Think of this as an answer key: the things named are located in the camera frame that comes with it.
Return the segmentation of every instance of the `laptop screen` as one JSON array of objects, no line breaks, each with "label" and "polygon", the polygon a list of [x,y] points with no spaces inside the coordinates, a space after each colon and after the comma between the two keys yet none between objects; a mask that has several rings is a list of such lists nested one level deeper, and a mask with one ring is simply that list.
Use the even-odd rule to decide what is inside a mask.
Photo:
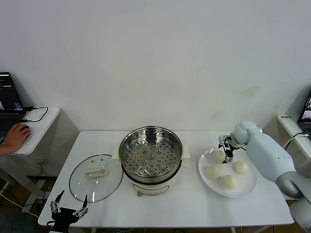
[{"label": "laptop screen", "polygon": [[308,95],[306,104],[300,114],[298,122],[308,122],[311,121],[311,92]]},{"label": "laptop screen", "polygon": [[24,107],[8,72],[0,73],[0,113],[23,113]]}]

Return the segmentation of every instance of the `human arm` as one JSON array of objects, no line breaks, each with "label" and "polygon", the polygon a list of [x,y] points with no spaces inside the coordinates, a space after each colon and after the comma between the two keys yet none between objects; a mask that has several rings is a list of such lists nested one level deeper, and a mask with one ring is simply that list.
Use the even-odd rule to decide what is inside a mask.
[{"label": "human arm", "polygon": [[26,124],[16,124],[8,131],[4,145],[0,145],[0,156],[13,153],[21,148],[26,137],[31,134],[30,129],[25,127],[27,127]]}]

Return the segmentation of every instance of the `white side table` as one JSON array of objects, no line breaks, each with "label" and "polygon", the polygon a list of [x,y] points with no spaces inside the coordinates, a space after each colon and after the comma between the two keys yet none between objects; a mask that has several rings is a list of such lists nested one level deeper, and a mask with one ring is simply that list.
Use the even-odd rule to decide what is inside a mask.
[{"label": "white side table", "polygon": [[[28,112],[25,118],[30,119],[39,119],[46,109],[34,109],[31,112]],[[48,112],[45,116],[38,122],[26,122],[31,128],[31,135],[25,140],[23,146],[16,152],[0,156],[0,168],[4,170],[7,174],[13,177],[18,183],[28,189],[32,194],[29,197],[29,201],[26,204],[32,203],[35,199],[43,198],[44,192],[41,190],[42,185],[45,181],[40,181],[34,184],[30,179],[26,177],[25,171],[21,166],[18,166],[12,159],[12,156],[27,156],[31,154],[46,131],[49,129],[51,124],[54,122],[56,117],[60,112],[59,107],[49,107]]]},{"label": "white side table", "polygon": [[[302,129],[297,124],[298,114],[279,114],[277,120],[286,130],[290,137],[302,132]],[[308,137],[296,137],[292,144],[297,147],[288,147],[287,151],[292,156],[296,170],[305,176],[311,176],[311,140]]]}]

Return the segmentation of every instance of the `wall stain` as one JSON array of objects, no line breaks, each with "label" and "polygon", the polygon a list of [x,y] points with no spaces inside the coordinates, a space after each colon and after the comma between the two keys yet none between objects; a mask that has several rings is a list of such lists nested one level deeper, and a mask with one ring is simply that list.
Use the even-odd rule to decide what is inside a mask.
[{"label": "wall stain", "polygon": [[241,92],[241,94],[246,96],[246,97],[252,97],[252,96],[256,95],[258,90],[259,90],[259,86],[251,86],[251,87],[244,89]]},{"label": "wall stain", "polygon": [[217,120],[220,118],[222,114],[223,114],[222,111],[216,111],[212,115],[210,115],[210,118],[213,120]]}]

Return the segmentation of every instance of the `stainless steel steamer basket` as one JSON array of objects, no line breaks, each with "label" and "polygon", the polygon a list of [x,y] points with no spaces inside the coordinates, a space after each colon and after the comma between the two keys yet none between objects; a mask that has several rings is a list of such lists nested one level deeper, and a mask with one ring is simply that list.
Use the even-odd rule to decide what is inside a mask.
[{"label": "stainless steel steamer basket", "polygon": [[143,184],[167,181],[180,168],[182,144],[170,130],[146,126],[134,130],[121,142],[119,158],[123,171]]}]

